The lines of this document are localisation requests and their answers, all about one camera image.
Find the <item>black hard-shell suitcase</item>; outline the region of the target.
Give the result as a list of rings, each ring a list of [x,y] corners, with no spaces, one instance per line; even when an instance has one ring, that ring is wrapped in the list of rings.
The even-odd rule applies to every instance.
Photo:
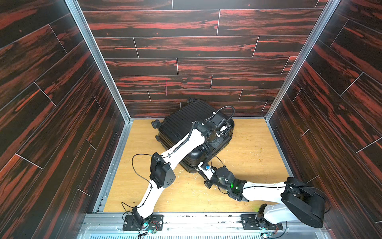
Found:
[[[194,121],[207,121],[210,120],[214,114],[221,114],[225,117],[227,125],[231,127],[230,131],[223,136],[227,140],[227,146],[233,137],[235,126],[232,116],[228,116],[224,113],[227,108],[232,109],[232,114],[235,113],[235,109],[232,106],[223,106],[217,110],[203,100],[189,98],[185,106],[182,106],[176,112],[165,117],[162,122],[159,120],[152,122],[152,126],[159,131],[156,139],[168,150],[186,136]],[[196,173],[197,167],[201,162],[211,160],[222,149],[223,148],[213,149],[209,144],[203,144],[191,151],[180,162],[180,165],[187,172]]]

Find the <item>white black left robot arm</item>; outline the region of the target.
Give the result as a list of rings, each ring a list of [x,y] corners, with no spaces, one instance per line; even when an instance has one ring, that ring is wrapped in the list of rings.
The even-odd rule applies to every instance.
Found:
[[[148,188],[141,202],[132,208],[135,225],[144,229],[150,222],[154,207],[164,189],[171,186],[176,179],[174,169],[194,149],[203,144],[210,144],[213,149],[223,145],[223,136],[231,127],[225,120],[219,123],[208,121],[194,121],[190,131],[167,151],[151,155],[150,179]]]

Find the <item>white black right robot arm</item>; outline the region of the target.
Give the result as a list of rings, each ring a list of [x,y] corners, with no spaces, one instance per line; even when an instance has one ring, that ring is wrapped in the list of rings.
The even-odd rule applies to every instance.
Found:
[[[207,188],[215,185],[235,201],[263,201],[256,217],[263,228],[296,220],[313,228],[323,227],[326,195],[296,178],[265,184],[240,180],[225,166],[200,165],[197,172],[205,179]]]

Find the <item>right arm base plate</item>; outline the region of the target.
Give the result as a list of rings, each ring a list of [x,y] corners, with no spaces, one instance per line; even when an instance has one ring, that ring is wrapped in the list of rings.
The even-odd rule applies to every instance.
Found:
[[[241,214],[239,222],[244,230],[276,230],[278,228],[276,224],[270,223],[257,214]]]

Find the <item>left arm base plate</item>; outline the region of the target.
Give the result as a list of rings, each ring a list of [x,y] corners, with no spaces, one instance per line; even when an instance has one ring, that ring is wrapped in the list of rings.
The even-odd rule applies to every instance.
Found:
[[[154,214],[150,217],[139,221],[134,218],[133,215],[125,215],[123,222],[123,231],[145,231],[150,233],[156,233],[163,229],[164,215]]]

